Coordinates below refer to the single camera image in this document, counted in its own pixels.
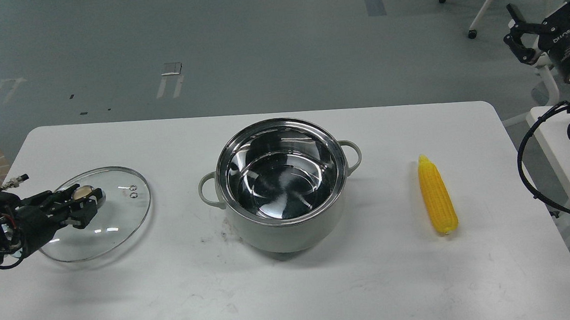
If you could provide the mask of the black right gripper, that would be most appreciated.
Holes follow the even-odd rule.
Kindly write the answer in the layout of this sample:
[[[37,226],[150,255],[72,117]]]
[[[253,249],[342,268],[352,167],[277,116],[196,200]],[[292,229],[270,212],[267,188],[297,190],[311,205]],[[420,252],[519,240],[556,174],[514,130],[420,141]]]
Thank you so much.
[[[570,2],[564,3],[554,13],[546,14],[539,23],[527,22],[520,9],[512,3],[506,5],[506,9],[511,21],[503,43],[514,57],[522,64],[533,66],[541,57],[548,55],[562,80],[570,84]],[[555,31],[550,34],[549,29],[553,28]],[[526,34],[536,37],[531,47],[523,41]]]

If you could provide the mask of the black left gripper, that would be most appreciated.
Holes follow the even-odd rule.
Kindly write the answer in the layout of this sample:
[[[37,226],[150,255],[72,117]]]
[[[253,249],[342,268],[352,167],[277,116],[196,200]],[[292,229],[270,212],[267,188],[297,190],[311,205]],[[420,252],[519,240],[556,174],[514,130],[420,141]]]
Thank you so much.
[[[50,242],[56,232],[65,226],[85,229],[105,203],[104,191],[99,188],[80,188],[74,184],[64,190],[42,191],[21,200],[12,193],[0,193],[3,214],[11,216],[8,226],[11,233],[3,231],[1,251],[14,254],[20,250],[26,258]],[[54,204],[61,204],[59,217],[50,214]]]

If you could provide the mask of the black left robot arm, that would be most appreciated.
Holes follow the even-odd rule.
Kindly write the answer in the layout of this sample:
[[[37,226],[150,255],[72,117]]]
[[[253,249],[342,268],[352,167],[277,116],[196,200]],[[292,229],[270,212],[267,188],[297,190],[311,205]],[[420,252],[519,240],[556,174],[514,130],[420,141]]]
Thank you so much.
[[[105,202],[102,189],[79,184],[26,199],[9,192],[27,180],[23,174],[0,186],[0,270],[17,267],[66,226],[85,229]]]

